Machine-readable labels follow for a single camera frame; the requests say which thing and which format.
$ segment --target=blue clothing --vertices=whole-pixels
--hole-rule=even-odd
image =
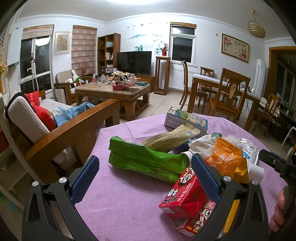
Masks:
[[[61,126],[62,124],[66,123],[68,120],[71,120],[75,116],[81,114],[82,112],[84,112],[92,107],[95,107],[95,105],[93,105],[89,102],[84,102],[79,106],[72,107],[67,110],[65,110],[61,107],[58,107],[58,109],[60,110],[59,113],[61,113],[61,114],[54,116],[57,126]]]

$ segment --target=beige snack package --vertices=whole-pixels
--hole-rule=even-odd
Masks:
[[[171,132],[164,132],[143,141],[142,145],[151,150],[169,152],[190,138],[197,136],[199,133],[200,130],[184,122],[183,125]]]

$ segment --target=radiator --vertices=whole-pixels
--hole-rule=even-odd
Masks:
[[[193,72],[188,72],[188,87],[192,85]],[[170,69],[169,88],[184,90],[184,71],[179,69]]]

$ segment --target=wooden door frame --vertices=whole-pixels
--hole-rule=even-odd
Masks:
[[[296,46],[280,46],[269,48],[269,65],[264,98],[268,99],[274,93],[276,84],[277,56],[281,54],[296,55]]]

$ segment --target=gold chandelier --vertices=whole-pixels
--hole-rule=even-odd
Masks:
[[[255,21],[248,22],[248,30],[254,37],[263,39],[265,38],[265,29],[260,23],[256,22],[255,10],[251,9],[251,12],[253,13]]]

